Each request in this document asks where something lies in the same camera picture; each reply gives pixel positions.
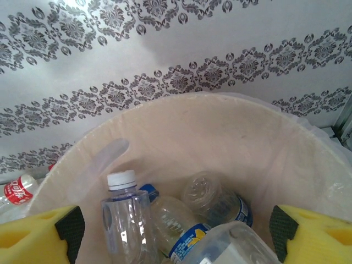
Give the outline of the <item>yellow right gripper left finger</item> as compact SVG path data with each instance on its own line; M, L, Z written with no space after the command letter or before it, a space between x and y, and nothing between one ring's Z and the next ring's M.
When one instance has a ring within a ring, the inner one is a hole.
M79 206L1 224L1 263L75 263L85 232Z

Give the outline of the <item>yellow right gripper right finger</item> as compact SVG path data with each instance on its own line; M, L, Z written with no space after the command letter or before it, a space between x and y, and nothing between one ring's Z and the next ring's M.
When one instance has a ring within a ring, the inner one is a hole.
M351 222L276 205L269 232L281 263L351 263Z

